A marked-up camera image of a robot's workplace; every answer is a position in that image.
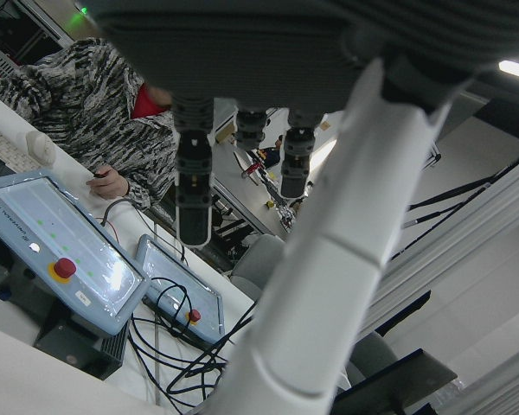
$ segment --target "white wall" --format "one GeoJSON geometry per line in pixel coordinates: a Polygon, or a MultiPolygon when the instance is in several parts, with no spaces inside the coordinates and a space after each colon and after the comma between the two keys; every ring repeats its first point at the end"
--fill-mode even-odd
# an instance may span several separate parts
{"type": "MultiPolygon", "coordinates": [[[[519,156],[519,140],[470,118],[439,142],[442,159],[428,169],[414,201],[482,178],[519,156]]],[[[453,201],[442,202],[447,207],[453,201]]],[[[438,210],[428,207],[419,216],[438,210]]],[[[405,246],[436,220],[408,228],[405,246]]],[[[519,227],[491,242],[432,290],[429,302],[387,334],[403,356],[416,348],[454,370],[468,385],[519,351],[519,227]]]]}

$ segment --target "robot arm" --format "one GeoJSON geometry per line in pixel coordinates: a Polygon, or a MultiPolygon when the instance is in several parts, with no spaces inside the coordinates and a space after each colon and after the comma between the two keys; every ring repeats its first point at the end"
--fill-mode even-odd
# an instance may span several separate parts
{"type": "MultiPolygon", "coordinates": [[[[174,105],[182,120],[176,128],[188,134],[200,156],[191,147],[181,150],[180,160],[193,160],[194,167],[179,163],[178,186],[184,186],[179,195],[203,190],[184,206],[201,210],[201,219],[179,219],[190,231],[207,218],[211,157],[204,145],[210,110],[200,112],[193,102],[235,98],[243,110],[237,124],[244,120],[239,144],[245,148],[257,147],[266,108],[290,108],[282,188],[284,195],[300,196],[320,115],[345,107],[363,62],[371,61],[253,326],[200,410],[326,413],[450,101],[475,73],[519,55],[519,4],[513,9],[485,0],[476,9],[471,3],[417,0],[88,0],[87,5],[106,37],[152,85],[187,103],[174,105]],[[203,124],[189,128],[189,121],[202,116],[203,124]]],[[[205,240],[200,229],[190,234],[191,245],[205,240]]]]}

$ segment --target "chair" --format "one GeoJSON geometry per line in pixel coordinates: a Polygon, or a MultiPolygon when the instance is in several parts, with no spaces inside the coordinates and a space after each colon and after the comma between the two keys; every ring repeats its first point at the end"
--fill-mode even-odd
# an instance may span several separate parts
{"type": "Polygon", "coordinates": [[[256,301],[266,287],[275,265],[282,259],[285,242],[264,234],[248,248],[231,274],[231,282],[256,301]]]}

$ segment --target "person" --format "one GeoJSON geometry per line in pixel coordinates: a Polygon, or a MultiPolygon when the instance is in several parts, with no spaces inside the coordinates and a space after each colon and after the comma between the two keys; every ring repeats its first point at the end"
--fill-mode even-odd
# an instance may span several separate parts
{"type": "Polygon", "coordinates": [[[264,149],[259,149],[256,151],[256,154],[253,153],[250,155],[253,160],[257,160],[250,167],[244,170],[241,174],[242,178],[246,178],[250,176],[254,171],[262,167],[263,169],[270,169],[273,166],[276,166],[280,162],[280,146],[283,143],[283,136],[280,135],[275,142],[274,147],[267,147],[264,149]]]}
{"type": "Polygon", "coordinates": [[[106,40],[90,38],[0,79],[0,99],[94,173],[104,199],[141,209],[175,176],[168,92],[144,83],[106,40]]]}

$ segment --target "table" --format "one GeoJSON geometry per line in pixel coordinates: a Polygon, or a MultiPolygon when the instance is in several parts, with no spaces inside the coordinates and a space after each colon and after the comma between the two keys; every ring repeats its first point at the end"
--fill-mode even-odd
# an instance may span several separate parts
{"type": "MultiPolygon", "coordinates": [[[[31,124],[20,118],[15,112],[13,112],[9,107],[0,101],[0,133],[9,139],[18,149],[25,153],[27,153],[25,134],[34,129],[35,128],[31,124]]],[[[65,153],[65,151],[58,147],[56,147],[56,160],[51,166],[50,170],[66,186],[66,188],[72,192],[73,195],[76,195],[80,199],[81,203],[95,217],[100,217],[106,210],[106,207],[111,203],[111,201],[104,201],[99,197],[89,193],[88,186],[85,184],[85,182],[93,176],[92,173],[83,168],[72,157],[65,153]]],[[[108,220],[117,229],[119,244],[134,257],[137,251],[139,237],[143,233],[151,234],[150,230],[142,222],[142,219],[138,216],[135,210],[125,203],[120,203],[115,206],[110,212],[108,220]]],[[[147,221],[150,226],[155,226],[151,220],[147,219],[147,221]]],[[[158,227],[156,232],[162,238],[168,240],[169,242],[175,243],[173,237],[162,228],[158,227]]],[[[190,250],[187,250],[186,252],[186,257],[189,261],[190,268],[193,269],[193,271],[196,272],[196,274],[198,274],[206,284],[210,285],[222,295],[226,331],[229,331],[238,321],[240,316],[250,307],[252,300],[246,297],[241,291],[236,289],[224,276],[204,263],[190,250]]],[[[19,322],[18,319],[21,317],[16,311],[11,310],[10,313],[11,321],[17,321],[17,324],[14,324],[14,327],[10,327],[10,331],[16,331],[19,329],[19,326],[23,326],[26,322],[19,322]]],[[[142,304],[135,311],[135,315],[151,317],[150,311],[142,304]]],[[[152,343],[156,343],[158,348],[161,350],[169,351],[170,354],[180,356],[185,359],[194,359],[197,356],[195,349],[173,339],[164,332],[157,332],[153,327],[144,329],[143,331],[145,338],[152,343]]],[[[24,339],[23,336],[24,335],[15,335],[15,337],[22,337],[21,340],[25,340],[26,342],[30,338],[30,335],[25,335],[24,339]]],[[[228,343],[227,347],[223,349],[223,354],[229,355],[231,352],[231,347],[232,345],[228,343]]],[[[16,367],[15,370],[12,369],[13,371],[11,378],[7,373],[0,373],[0,382],[3,382],[3,388],[5,390],[8,390],[12,382],[16,383],[16,388],[18,391],[21,389],[22,391],[27,392],[27,400],[22,398],[20,402],[17,402],[15,399],[12,400],[12,398],[9,397],[7,402],[2,402],[2,406],[0,406],[0,408],[4,410],[4,413],[18,413],[18,411],[15,409],[18,407],[24,407],[25,413],[33,413],[31,411],[33,408],[35,410],[34,413],[52,413],[51,408],[54,407],[54,402],[50,403],[50,406],[48,407],[48,402],[46,400],[39,401],[36,398],[42,394],[47,395],[47,393],[51,392],[46,390],[46,388],[49,387],[49,382],[43,382],[42,384],[37,382],[37,385],[32,380],[29,381],[29,378],[26,378],[26,376],[29,376],[29,373],[32,373],[31,371],[39,370],[38,366],[35,367],[35,365],[32,365],[33,359],[35,359],[33,357],[35,355],[35,350],[31,347],[28,347],[26,344],[23,344],[22,342],[16,342],[14,339],[9,338],[8,336],[0,335],[0,354],[3,352],[3,350],[9,348],[15,348],[16,355],[19,357],[27,356],[27,361],[29,361],[29,356],[31,356],[31,364],[23,364],[22,367],[16,367]]],[[[46,367],[50,367],[50,370],[53,371],[44,372],[47,374],[46,376],[54,377],[54,374],[59,374],[59,372],[63,373],[66,371],[64,368],[66,365],[61,363],[61,365],[64,367],[59,369],[58,363],[60,362],[45,354],[41,355],[42,356],[39,356],[37,360],[41,365],[45,364],[46,367]]],[[[92,395],[95,393],[97,388],[95,378],[92,378],[82,372],[79,373],[79,371],[71,367],[69,367],[69,369],[71,369],[71,372],[78,372],[77,374],[69,374],[70,378],[75,378],[77,381],[78,395],[85,395],[86,393],[92,395]]],[[[167,370],[165,368],[159,368],[159,370],[156,368],[156,370],[157,374],[159,374],[160,379],[162,380],[172,378],[176,372],[167,370]]],[[[149,412],[142,412],[142,409],[139,409],[141,411],[140,413],[176,413],[172,408],[169,408],[170,404],[167,403],[165,399],[158,398],[154,390],[154,386],[148,381],[145,375],[143,375],[142,368],[130,347],[127,347],[125,351],[124,365],[106,380],[106,384],[109,386],[115,386],[119,390],[129,393],[137,399],[146,401],[151,404],[159,403],[160,405],[165,406],[165,412],[154,412],[154,409],[150,409],[149,412]]],[[[115,396],[115,391],[112,392],[109,389],[107,389],[107,391],[108,396],[115,396]]],[[[22,397],[23,395],[22,393],[18,393],[16,396],[22,397]]],[[[65,406],[64,409],[67,411],[64,411],[63,413],[79,413],[69,412],[67,408],[71,405],[75,410],[77,407],[80,407],[80,396],[79,398],[62,396],[62,398],[66,399],[63,405],[65,406]]],[[[201,400],[201,396],[198,392],[196,392],[185,400],[197,403],[201,400]]],[[[110,410],[111,407],[105,405],[105,413],[109,413],[110,410]]]]}

